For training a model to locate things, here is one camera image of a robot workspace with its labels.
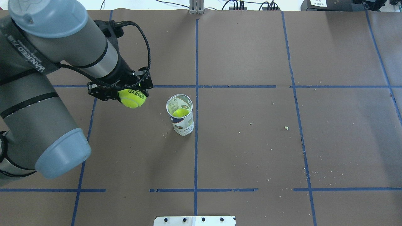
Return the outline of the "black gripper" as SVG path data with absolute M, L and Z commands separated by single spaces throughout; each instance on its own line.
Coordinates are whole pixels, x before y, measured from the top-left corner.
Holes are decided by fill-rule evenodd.
M 146 97 L 149 97 L 148 89 L 154 87 L 147 67 L 142 67 L 138 71 L 132 70 L 121 56 L 118 57 L 116 67 L 111 73 L 102 77 L 101 81 L 115 86 L 132 86 L 135 84 L 134 89 L 142 92 Z M 87 89 L 89 95 L 101 101 L 112 99 L 121 102 L 116 89 L 105 88 L 95 83 L 87 83 Z

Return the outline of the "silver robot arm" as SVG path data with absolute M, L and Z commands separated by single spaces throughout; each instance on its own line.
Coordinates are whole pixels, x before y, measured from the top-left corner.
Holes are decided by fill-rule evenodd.
M 89 79 L 89 95 L 124 103 L 123 93 L 149 96 L 150 47 L 135 22 L 92 20 L 76 0 L 9 0 L 1 18 L 1 186 L 40 173 L 59 177 L 91 155 L 91 147 L 48 79 L 61 68 Z M 122 27 L 135 26 L 148 64 L 132 70 L 119 53 Z

